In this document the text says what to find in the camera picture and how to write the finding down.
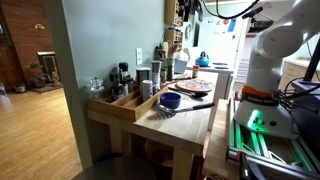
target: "white appliance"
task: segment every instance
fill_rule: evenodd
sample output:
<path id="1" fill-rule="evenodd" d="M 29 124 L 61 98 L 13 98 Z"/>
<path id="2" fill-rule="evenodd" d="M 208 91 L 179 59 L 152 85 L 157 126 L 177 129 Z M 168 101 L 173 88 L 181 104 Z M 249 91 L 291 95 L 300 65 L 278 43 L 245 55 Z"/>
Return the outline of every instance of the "white appliance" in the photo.
<path id="1" fill-rule="evenodd" d="M 229 21 L 213 16 L 204 17 L 200 24 L 198 48 L 207 53 L 211 65 L 226 63 L 237 71 L 247 25 L 248 19 L 241 17 Z"/>

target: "electrical outlet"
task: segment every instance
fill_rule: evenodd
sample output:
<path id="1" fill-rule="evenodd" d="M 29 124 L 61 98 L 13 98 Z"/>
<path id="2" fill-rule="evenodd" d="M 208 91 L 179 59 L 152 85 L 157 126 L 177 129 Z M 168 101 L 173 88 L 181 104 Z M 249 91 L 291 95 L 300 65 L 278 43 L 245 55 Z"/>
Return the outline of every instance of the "electrical outlet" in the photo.
<path id="1" fill-rule="evenodd" d="M 142 64 L 142 49 L 141 48 L 136 48 L 136 60 L 137 60 L 137 65 Z"/>

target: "doorway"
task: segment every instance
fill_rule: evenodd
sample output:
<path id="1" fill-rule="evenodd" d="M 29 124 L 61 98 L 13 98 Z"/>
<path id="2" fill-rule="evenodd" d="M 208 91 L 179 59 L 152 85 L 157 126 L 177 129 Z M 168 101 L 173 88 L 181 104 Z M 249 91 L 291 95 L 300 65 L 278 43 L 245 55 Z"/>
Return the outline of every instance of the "doorway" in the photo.
<path id="1" fill-rule="evenodd" d="M 10 34 L 0 9 L 0 82 L 6 90 L 14 89 L 14 86 L 23 82 L 21 66 L 18 56 L 12 45 Z"/>

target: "blue bowl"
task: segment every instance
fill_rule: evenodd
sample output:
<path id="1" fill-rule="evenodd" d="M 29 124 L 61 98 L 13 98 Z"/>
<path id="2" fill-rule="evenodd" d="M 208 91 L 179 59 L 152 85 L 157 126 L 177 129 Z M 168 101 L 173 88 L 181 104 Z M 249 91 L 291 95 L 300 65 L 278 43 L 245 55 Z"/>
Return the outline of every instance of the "blue bowl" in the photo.
<path id="1" fill-rule="evenodd" d="M 181 96 L 173 92 L 160 94 L 160 104 L 171 109 L 177 109 L 180 105 Z"/>

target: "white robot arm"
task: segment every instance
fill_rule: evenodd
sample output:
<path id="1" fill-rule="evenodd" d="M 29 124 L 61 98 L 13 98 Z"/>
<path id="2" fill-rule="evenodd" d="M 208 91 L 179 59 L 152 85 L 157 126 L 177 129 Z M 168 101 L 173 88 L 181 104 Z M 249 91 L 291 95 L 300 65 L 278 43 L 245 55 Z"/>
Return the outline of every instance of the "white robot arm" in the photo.
<path id="1" fill-rule="evenodd" d="M 259 33 L 251 51 L 242 99 L 234 119 L 249 130 L 294 139 L 291 116 L 271 95 L 278 90 L 282 58 L 296 52 L 320 30 L 320 1 L 302 0 Z"/>

